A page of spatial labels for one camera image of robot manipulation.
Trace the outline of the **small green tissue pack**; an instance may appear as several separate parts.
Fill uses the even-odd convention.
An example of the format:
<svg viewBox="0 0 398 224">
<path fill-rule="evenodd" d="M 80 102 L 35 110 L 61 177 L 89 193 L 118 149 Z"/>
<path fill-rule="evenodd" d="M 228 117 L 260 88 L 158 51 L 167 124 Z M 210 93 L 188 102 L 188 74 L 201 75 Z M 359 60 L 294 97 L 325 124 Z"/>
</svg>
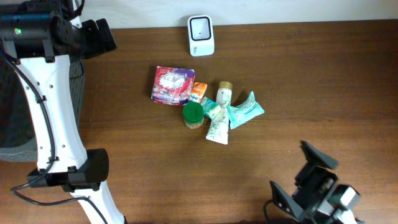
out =
<svg viewBox="0 0 398 224">
<path fill-rule="evenodd" d="M 203 107 L 204 115 L 210 119 L 214 119 L 221 111 L 221 106 L 207 97 L 203 97 L 200 104 Z"/>
</svg>

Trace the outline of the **small orange box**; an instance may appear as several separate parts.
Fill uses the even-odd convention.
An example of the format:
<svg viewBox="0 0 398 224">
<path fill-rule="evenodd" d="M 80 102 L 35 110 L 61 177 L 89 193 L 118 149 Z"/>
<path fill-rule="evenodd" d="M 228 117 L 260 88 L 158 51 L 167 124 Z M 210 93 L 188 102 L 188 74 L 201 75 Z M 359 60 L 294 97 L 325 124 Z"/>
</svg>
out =
<svg viewBox="0 0 398 224">
<path fill-rule="evenodd" d="M 189 100 L 200 103 L 206 93 L 207 86 L 208 85 L 206 83 L 195 82 L 193 84 Z"/>
</svg>

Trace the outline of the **red purple snack pack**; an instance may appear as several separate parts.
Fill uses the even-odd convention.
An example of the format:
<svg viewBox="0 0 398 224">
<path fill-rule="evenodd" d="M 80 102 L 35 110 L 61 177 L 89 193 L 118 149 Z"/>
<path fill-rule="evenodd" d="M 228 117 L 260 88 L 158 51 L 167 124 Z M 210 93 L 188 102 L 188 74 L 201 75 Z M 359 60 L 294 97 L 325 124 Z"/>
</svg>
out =
<svg viewBox="0 0 398 224">
<path fill-rule="evenodd" d="M 182 106 L 189 102 L 195 71 L 157 66 L 151 98 L 156 103 Z"/>
</svg>

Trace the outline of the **green lid jar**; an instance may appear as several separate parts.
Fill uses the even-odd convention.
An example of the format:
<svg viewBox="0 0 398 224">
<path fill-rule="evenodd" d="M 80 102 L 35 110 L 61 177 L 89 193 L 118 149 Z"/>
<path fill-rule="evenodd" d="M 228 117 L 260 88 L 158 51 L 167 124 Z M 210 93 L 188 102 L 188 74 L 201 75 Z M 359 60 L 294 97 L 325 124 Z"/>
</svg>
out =
<svg viewBox="0 0 398 224">
<path fill-rule="evenodd" d="M 183 107 L 183 120 L 190 129 L 199 128 L 203 124 L 204 110 L 201 104 L 189 102 Z"/>
</svg>

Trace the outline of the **mint green wipes pack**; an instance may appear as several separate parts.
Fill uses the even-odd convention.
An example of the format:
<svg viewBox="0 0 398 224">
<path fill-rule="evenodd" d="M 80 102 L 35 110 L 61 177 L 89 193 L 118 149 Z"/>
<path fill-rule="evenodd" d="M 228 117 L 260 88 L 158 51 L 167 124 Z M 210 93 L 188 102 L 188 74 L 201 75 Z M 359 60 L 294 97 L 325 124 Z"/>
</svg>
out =
<svg viewBox="0 0 398 224">
<path fill-rule="evenodd" d="M 264 109 L 256 101 L 254 92 L 252 91 L 244 103 L 238 106 L 228 106 L 229 127 L 235 129 L 264 113 Z"/>
</svg>

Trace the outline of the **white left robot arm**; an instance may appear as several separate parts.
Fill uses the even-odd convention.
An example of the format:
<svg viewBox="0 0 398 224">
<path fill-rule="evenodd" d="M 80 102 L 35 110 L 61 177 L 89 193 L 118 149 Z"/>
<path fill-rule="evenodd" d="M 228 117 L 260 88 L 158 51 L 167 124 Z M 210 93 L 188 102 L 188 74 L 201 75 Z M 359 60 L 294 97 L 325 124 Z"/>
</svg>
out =
<svg viewBox="0 0 398 224">
<path fill-rule="evenodd" d="M 105 19 L 81 21 L 83 2 L 1 5 L 1 57 L 19 77 L 38 148 L 32 188 L 60 186 L 92 223 L 126 223 L 107 184 L 105 149 L 85 149 L 70 93 L 70 66 L 116 49 Z"/>
</svg>

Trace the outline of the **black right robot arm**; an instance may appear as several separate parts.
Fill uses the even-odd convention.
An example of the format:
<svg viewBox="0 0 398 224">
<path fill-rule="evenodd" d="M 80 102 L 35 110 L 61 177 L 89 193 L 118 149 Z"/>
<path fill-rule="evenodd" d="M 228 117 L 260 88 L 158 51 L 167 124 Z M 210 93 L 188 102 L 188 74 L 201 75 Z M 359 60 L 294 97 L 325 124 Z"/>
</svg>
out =
<svg viewBox="0 0 398 224">
<path fill-rule="evenodd" d="M 306 141 L 300 147 L 307 163 L 295 177 L 297 189 L 289 195 L 274 181 L 270 181 L 273 203 L 290 215 L 296 223 L 362 223 L 352 209 L 360 199 L 360 193 L 351 185 L 339 183 L 332 173 L 338 161 Z"/>
</svg>

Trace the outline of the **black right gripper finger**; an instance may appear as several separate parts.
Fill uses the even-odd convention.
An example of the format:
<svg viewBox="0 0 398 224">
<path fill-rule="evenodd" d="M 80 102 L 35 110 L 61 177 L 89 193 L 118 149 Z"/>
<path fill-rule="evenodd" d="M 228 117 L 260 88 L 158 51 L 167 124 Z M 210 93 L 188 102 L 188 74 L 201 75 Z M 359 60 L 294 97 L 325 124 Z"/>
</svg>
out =
<svg viewBox="0 0 398 224">
<path fill-rule="evenodd" d="M 337 168 L 338 161 L 336 159 L 324 154 L 306 141 L 301 141 L 300 143 L 302 151 L 305 154 L 305 158 L 308 162 L 327 169 Z"/>
<path fill-rule="evenodd" d="M 278 183 L 270 181 L 272 201 L 275 206 L 302 223 L 305 219 L 305 199 L 303 193 L 306 185 L 298 185 L 293 195 L 289 195 Z"/>
</svg>

